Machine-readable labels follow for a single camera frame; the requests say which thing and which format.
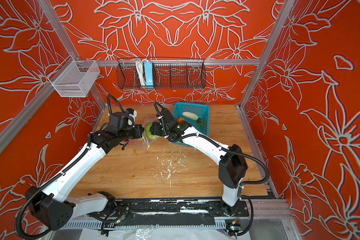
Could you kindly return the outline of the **clear acrylic wall bin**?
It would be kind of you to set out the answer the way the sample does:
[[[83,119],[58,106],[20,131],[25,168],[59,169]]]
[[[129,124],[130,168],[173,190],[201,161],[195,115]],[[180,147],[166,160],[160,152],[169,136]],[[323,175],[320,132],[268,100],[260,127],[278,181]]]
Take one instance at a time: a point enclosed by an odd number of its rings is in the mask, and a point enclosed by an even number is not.
[[[98,98],[100,93],[95,82],[99,76],[96,61],[75,60],[68,56],[51,72],[47,81],[62,98],[85,98],[89,94]]]

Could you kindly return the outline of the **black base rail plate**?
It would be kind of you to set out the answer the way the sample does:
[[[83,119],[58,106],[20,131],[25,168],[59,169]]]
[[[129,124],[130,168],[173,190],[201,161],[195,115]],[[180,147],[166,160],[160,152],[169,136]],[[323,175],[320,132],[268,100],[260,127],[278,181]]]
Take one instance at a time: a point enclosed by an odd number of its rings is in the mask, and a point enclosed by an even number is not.
[[[116,211],[91,213],[106,227],[188,227],[224,229],[249,223],[252,213],[246,201],[230,207],[220,197],[117,199]]]

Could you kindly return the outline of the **teal plastic basket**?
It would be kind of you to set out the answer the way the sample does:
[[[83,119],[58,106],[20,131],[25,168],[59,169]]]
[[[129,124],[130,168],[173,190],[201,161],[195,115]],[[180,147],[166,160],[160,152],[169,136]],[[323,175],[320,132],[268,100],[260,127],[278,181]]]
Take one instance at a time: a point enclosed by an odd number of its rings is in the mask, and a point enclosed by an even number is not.
[[[201,136],[209,135],[210,107],[194,103],[176,103],[173,110],[175,119],[184,118],[170,131],[169,141],[174,144],[200,150],[208,141]]]

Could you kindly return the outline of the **clear zip top bag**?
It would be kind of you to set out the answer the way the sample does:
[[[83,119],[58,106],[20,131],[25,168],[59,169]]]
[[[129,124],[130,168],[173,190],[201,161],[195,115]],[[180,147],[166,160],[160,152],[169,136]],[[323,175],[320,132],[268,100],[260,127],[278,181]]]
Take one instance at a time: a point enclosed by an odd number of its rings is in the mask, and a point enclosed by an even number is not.
[[[145,119],[142,126],[144,127],[143,140],[147,145],[147,151],[150,150],[152,142],[161,138],[161,136],[152,135],[150,128],[157,119]]]

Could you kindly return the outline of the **white radish toy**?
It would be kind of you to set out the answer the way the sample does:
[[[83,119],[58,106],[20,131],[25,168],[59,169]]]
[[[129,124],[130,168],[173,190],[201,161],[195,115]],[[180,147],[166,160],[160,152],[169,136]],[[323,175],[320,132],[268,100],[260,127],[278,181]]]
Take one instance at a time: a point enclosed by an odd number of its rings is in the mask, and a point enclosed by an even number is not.
[[[191,112],[182,112],[182,116],[193,121],[196,121],[199,118],[197,114]]]

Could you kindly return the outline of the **light blue box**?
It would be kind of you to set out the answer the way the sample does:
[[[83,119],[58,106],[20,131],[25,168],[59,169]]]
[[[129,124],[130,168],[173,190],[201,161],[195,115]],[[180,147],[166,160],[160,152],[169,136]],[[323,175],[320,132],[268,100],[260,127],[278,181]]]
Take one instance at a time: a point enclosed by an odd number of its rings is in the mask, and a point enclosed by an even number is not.
[[[153,64],[151,62],[145,62],[144,69],[145,69],[146,86],[147,88],[153,88],[154,87]]]

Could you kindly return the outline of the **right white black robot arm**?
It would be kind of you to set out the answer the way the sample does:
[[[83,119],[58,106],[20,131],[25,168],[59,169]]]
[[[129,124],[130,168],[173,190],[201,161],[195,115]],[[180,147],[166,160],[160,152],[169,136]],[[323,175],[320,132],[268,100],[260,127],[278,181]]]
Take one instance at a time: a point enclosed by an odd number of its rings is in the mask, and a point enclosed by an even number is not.
[[[186,121],[178,122],[172,113],[158,102],[154,102],[158,121],[150,128],[154,136],[166,138],[171,143],[182,142],[189,145],[219,166],[219,179],[224,185],[222,201],[229,207],[234,207],[241,199],[241,191],[245,185],[260,185],[270,178],[267,166],[259,159],[244,154],[238,145],[224,145],[202,134]],[[252,160],[264,170],[261,180],[245,181],[248,169],[246,160]]]

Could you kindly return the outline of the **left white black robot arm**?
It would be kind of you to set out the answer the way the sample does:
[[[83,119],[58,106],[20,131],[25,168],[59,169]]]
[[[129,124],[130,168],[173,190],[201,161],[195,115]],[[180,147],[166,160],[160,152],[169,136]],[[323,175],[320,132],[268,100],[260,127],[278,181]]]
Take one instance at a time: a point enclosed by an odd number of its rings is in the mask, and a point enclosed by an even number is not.
[[[26,201],[15,221],[15,232],[24,240],[37,240],[51,231],[61,229],[71,219],[91,215],[103,225],[116,223],[123,216],[122,207],[107,192],[98,192],[80,198],[69,198],[70,192],[83,176],[113,148],[126,148],[130,140],[140,139],[144,127],[135,123],[137,111],[121,108],[109,109],[109,122],[88,134],[88,140],[80,152],[39,187],[30,187]],[[27,234],[23,228],[25,211],[43,223],[47,229],[36,235]]]

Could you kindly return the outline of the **green cabbage toy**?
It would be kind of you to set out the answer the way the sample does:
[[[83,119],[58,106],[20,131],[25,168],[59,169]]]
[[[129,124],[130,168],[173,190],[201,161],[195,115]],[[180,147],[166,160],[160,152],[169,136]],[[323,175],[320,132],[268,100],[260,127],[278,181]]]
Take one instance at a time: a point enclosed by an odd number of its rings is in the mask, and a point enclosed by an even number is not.
[[[156,140],[159,139],[161,136],[158,135],[154,135],[151,133],[151,127],[155,124],[157,124],[158,122],[148,122],[145,125],[145,135],[149,140]]]

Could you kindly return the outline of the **green leafy vegetable toy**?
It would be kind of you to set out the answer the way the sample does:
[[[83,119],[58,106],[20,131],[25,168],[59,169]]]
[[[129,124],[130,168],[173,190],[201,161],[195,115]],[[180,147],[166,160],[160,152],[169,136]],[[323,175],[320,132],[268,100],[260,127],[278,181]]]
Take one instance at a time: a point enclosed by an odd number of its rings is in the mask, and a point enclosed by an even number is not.
[[[198,119],[196,120],[196,122],[197,122],[197,124],[198,124],[198,126],[199,126],[200,128],[204,128],[205,124],[204,124],[204,121],[203,121],[201,118],[198,118]]]

